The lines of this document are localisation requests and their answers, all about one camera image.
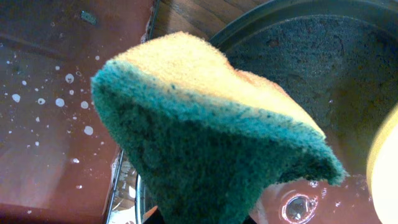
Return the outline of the yellow plate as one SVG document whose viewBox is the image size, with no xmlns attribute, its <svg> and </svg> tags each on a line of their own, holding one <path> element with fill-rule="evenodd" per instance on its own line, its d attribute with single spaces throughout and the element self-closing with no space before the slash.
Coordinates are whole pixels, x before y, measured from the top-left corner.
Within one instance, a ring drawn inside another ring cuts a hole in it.
<svg viewBox="0 0 398 224">
<path fill-rule="evenodd" d="M 371 145 L 366 179 L 383 224 L 397 224 L 397 107 L 385 118 Z"/>
</svg>

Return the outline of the green orange sponge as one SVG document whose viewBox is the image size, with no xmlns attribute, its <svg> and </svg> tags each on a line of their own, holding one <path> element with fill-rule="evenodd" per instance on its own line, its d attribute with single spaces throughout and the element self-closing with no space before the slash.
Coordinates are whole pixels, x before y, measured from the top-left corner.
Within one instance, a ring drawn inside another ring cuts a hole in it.
<svg viewBox="0 0 398 224">
<path fill-rule="evenodd" d="M 108 60 L 91 95 L 166 223 L 242 223 L 272 184 L 339 185 L 347 175 L 324 132 L 278 84 L 235 69 L 185 32 Z"/>
</svg>

